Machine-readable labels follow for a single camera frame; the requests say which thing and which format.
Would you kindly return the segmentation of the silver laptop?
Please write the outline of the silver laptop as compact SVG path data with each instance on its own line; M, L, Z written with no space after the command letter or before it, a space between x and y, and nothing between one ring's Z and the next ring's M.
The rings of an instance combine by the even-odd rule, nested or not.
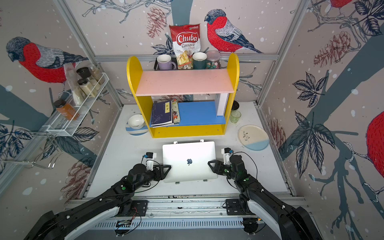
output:
M165 183L213 180L208 162L216 159L214 142L181 143L163 145L163 164L171 169Z

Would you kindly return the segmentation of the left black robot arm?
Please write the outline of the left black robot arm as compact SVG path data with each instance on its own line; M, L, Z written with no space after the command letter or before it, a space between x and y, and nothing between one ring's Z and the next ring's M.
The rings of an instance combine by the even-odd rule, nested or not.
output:
M25 239L73 240L97 223L115 216L120 208L132 202L137 189L152 181L164 180L171 168L170 165L155 165L148 170L145 165L136 164L128 175L101 195L70 210L42 215Z

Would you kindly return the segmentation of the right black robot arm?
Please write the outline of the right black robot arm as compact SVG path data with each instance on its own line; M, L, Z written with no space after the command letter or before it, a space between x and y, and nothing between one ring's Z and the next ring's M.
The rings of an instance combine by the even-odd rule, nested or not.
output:
M212 160L208 165L213 173L234 180L240 192L242 211L261 218L281 240L322 239L309 213L302 207L292 207L267 191L248 174L241 156L232 155L228 164Z

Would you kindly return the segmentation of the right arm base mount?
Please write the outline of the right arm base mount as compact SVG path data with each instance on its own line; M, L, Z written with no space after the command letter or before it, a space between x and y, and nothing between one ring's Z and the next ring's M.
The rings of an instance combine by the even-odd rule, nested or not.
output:
M247 202L240 199L226 199L224 208L227 211L228 216L246 216L252 215L249 211Z

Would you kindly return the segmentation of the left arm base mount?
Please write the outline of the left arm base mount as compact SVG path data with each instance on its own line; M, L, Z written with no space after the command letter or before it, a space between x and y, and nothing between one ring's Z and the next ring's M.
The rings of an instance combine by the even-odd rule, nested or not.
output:
M117 217L145 217L148 209L148 204L149 201L147 200L129 200L127 203L120 207Z

